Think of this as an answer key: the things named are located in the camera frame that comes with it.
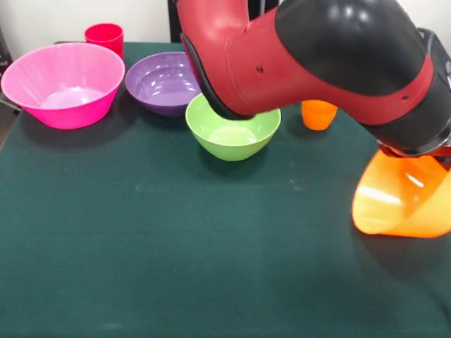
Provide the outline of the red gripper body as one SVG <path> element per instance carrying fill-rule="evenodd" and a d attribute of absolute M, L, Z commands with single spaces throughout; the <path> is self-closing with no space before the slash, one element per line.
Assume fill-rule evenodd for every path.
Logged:
<path fill-rule="evenodd" d="M 387 156 L 395 157 L 395 158 L 419 158 L 422 156 L 432 156 L 438 159 L 446 159 L 450 158 L 450 147 L 442 146 L 440 148 L 435 149 L 432 152 L 424 153 L 424 154 L 408 154 L 405 151 L 401 151 L 399 149 L 395 149 L 389 146 L 384 145 L 383 143 L 378 143 L 379 149 Z"/>

